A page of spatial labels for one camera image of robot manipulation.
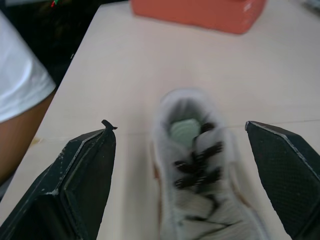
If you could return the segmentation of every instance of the dark background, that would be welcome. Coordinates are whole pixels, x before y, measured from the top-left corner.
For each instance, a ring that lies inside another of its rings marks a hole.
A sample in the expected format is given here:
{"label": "dark background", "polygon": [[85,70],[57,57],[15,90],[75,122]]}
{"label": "dark background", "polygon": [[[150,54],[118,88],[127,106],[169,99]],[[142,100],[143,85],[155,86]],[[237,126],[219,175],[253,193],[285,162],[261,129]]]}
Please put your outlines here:
{"label": "dark background", "polygon": [[123,0],[59,0],[5,5],[0,10],[60,85],[96,11],[101,4]]}

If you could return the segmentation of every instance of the shoe insole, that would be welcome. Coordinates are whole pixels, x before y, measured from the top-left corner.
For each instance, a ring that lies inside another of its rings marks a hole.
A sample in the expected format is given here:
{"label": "shoe insole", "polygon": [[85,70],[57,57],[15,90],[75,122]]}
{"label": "shoe insole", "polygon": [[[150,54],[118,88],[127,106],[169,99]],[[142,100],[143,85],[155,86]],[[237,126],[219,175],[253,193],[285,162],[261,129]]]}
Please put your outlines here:
{"label": "shoe insole", "polygon": [[191,148],[193,139],[200,134],[201,125],[194,118],[174,122],[169,134],[175,142]]}

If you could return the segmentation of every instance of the forearm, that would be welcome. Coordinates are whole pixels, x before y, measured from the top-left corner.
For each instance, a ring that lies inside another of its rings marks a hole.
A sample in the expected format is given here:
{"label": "forearm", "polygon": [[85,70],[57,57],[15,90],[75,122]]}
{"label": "forearm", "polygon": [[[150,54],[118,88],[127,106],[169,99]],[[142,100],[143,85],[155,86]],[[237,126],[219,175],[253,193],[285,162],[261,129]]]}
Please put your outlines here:
{"label": "forearm", "polygon": [[0,185],[17,169],[54,97],[0,123]]}

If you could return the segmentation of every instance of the black shoelace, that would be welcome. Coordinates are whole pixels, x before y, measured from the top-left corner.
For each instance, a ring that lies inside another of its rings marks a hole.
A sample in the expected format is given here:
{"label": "black shoelace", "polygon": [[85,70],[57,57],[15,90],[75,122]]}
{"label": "black shoelace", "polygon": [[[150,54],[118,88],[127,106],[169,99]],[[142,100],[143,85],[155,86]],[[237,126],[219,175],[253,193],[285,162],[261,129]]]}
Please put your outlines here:
{"label": "black shoelace", "polygon": [[[212,123],[205,123],[201,126],[200,135],[211,131],[215,128]],[[208,158],[220,153],[223,150],[222,142],[217,142],[214,146],[207,148],[200,154],[196,154],[197,136],[193,139],[193,151],[191,153],[191,163],[184,160],[174,162],[175,167],[182,173],[187,174],[185,177],[177,180],[174,184],[178,189],[194,187],[195,192],[199,193],[204,185],[212,184],[221,177],[221,168],[217,167],[212,172],[207,173]]]}

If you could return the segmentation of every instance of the shoelace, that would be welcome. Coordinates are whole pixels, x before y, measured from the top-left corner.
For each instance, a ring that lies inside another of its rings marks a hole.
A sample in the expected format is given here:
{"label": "shoelace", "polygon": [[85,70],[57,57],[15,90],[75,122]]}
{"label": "shoelace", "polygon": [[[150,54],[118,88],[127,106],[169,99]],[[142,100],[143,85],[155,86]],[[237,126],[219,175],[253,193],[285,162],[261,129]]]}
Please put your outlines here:
{"label": "shoelace", "polygon": [[[212,123],[205,123],[201,126],[200,135],[211,131],[215,128]],[[223,143],[217,142],[215,145],[207,148],[203,152],[196,154],[196,141],[193,139],[191,153],[191,163],[185,160],[174,162],[174,166],[182,173],[186,174],[185,177],[175,181],[174,185],[177,189],[190,189],[194,194],[199,196],[199,199],[207,199],[210,201],[211,206],[206,206],[206,201],[200,200],[197,203],[193,202],[192,207],[187,206],[184,200],[180,204],[181,210],[187,210],[189,213],[185,218],[185,236],[188,240],[202,240],[202,239],[221,239],[221,240],[247,240],[252,238],[251,228],[241,218],[240,210],[235,207],[230,201],[224,200],[218,202],[213,194],[204,195],[205,186],[213,184],[221,179],[222,168],[216,167],[213,171],[207,173],[206,169],[209,166],[208,159],[223,150]]]}
{"label": "shoelace", "polygon": [[[205,123],[201,126],[200,135],[215,128],[212,123]],[[175,167],[187,176],[177,180],[174,184],[178,189],[194,187],[195,193],[199,193],[202,186],[215,183],[221,177],[221,168],[217,167],[212,172],[206,173],[208,158],[220,153],[223,150],[222,142],[217,142],[214,146],[207,148],[200,154],[196,154],[197,136],[193,139],[193,151],[191,153],[191,163],[184,160],[174,162]]]}

